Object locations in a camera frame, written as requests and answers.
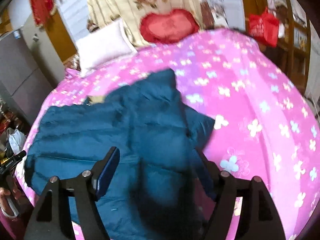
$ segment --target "pink sleeve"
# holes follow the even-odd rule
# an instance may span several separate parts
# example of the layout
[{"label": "pink sleeve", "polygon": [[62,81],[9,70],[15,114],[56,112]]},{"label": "pink sleeve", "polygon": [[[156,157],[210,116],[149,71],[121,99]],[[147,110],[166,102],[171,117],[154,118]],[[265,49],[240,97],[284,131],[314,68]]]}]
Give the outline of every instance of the pink sleeve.
[{"label": "pink sleeve", "polygon": [[11,220],[2,213],[0,210],[0,223],[7,230],[13,240],[23,240],[26,227],[20,217]]}]

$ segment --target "red decoration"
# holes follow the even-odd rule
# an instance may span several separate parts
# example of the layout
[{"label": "red decoration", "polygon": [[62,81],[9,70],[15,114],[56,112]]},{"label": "red decoration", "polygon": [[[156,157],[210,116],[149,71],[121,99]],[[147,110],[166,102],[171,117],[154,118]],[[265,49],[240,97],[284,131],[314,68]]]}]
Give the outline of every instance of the red decoration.
[{"label": "red decoration", "polygon": [[169,14],[147,14],[140,24],[142,37],[152,43],[175,43],[198,30],[196,20],[184,9],[174,9]]},{"label": "red decoration", "polygon": [[249,16],[249,34],[264,45],[276,47],[279,23],[280,21],[273,14],[268,13],[268,8],[266,8],[261,16]]},{"label": "red decoration", "polygon": [[53,0],[30,0],[30,4],[35,23],[40,27],[56,12]]}]

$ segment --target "white pillow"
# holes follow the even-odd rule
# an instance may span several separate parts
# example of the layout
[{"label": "white pillow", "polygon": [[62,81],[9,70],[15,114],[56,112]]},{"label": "white pillow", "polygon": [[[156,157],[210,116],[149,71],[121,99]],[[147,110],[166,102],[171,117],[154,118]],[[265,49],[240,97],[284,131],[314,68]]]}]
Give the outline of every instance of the white pillow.
[{"label": "white pillow", "polygon": [[76,46],[80,57],[81,77],[89,75],[105,62],[137,53],[125,35],[121,18],[79,39]]}]

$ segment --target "red plastic bag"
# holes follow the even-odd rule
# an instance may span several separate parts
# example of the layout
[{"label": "red plastic bag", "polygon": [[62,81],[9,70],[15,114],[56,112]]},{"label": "red plastic bag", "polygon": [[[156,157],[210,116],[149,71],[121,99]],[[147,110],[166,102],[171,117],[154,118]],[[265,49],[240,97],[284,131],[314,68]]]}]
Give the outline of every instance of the red plastic bag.
[{"label": "red plastic bag", "polygon": [[278,42],[280,21],[271,13],[268,8],[259,15],[251,14],[249,17],[249,34],[258,42],[267,46],[276,47]]}]

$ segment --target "red hanging ornament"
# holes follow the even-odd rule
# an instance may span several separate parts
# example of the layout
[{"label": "red hanging ornament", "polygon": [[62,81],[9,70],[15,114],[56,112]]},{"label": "red hanging ornament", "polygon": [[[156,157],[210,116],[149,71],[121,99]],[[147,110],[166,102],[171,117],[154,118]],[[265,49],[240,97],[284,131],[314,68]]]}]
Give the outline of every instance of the red hanging ornament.
[{"label": "red hanging ornament", "polygon": [[33,18],[37,26],[42,27],[56,12],[53,0],[30,0]]}]

